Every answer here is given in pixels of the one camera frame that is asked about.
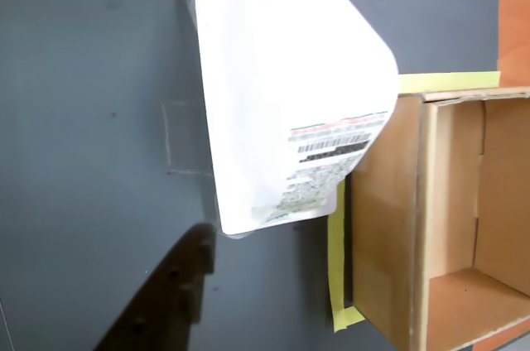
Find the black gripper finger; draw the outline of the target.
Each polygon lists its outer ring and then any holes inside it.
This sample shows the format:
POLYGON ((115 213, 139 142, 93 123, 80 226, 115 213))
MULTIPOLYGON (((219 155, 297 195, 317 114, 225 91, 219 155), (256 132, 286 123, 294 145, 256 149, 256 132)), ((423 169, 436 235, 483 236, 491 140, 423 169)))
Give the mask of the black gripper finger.
POLYGON ((214 273, 216 231, 189 228, 146 279, 95 347, 97 350, 187 350, 200 322, 205 277, 214 273))

